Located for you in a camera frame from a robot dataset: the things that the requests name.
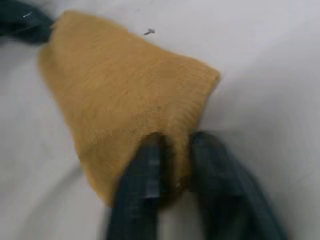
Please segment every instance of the knit fabric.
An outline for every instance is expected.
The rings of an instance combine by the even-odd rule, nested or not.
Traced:
[[[152,132],[170,138],[173,184],[189,175],[188,135],[218,82],[215,69],[75,11],[53,25],[38,63],[88,182],[106,204],[141,139]]]

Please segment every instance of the white fabric background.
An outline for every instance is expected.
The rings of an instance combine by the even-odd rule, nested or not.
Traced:
[[[199,128],[260,179],[293,240],[320,236],[320,3],[316,0],[53,0],[109,17],[146,41],[222,73]],[[143,36],[149,29],[154,34]],[[104,206],[36,65],[38,48],[0,48],[0,239],[93,240]],[[186,193],[160,239],[202,239]]]

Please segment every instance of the white sheet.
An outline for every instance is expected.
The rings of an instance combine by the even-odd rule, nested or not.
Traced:
[[[54,0],[109,17],[222,73],[200,129],[260,179],[293,240],[320,236],[320,3],[316,0]],[[149,28],[154,34],[144,36]],[[0,239],[93,240],[104,215],[36,66],[36,47],[0,48]],[[160,239],[201,239],[188,193]]]

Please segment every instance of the white surface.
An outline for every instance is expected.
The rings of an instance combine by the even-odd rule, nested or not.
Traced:
[[[316,0],[54,0],[106,16],[222,73],[201,129],[221,136],[269,193],[293,240],[320,236],[320,3]],[[143,36],[147,29],[154,34]],[[36,47],[0,49],[0,239],[93,240],[104,207],[79,169]],[[161,239],[201,239],[192,197]]]

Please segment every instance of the mustard knit fabric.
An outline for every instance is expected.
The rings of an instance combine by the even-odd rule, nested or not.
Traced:
[[[219,73],[145,42],[112,21],[76,11],[53,26],[38,64],[72,134],[88,182],[109,206],[141,139],[168,135],[173,184],[188,176],[188,135]]]

